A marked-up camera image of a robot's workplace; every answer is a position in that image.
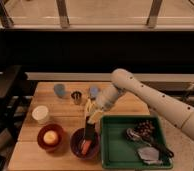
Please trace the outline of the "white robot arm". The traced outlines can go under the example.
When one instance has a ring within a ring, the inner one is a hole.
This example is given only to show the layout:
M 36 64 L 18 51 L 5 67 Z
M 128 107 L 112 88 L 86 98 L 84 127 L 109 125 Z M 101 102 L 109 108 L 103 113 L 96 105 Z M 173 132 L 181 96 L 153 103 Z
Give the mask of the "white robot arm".
M 194 107 L 141 83 L 125 69 L 112 72 L 111 84 L 97 95 L 87 123 L 95 124 L 125 92 L 135 94 L 194 141 Z

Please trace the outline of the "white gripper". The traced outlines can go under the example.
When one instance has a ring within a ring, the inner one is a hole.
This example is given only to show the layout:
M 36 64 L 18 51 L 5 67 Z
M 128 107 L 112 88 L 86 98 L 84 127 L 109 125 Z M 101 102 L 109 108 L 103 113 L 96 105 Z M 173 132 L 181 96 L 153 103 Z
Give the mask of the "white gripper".
M 96 105 L 101 110 L 96 110 L 91 116 L 90 111 L 93 106 L 93 102 L 91 99 L 88 99 L 84 107 L 85 117 L 90 116 L 87 123 L 95 124 L 96 122 L 98 122 L 103 114 L 102 110 L 110 110 L 115 105 L 116 101 L 124 94 L 124 90 L 117 88 L 113 84 L 110 84 L 98 93 L 96 97 Z

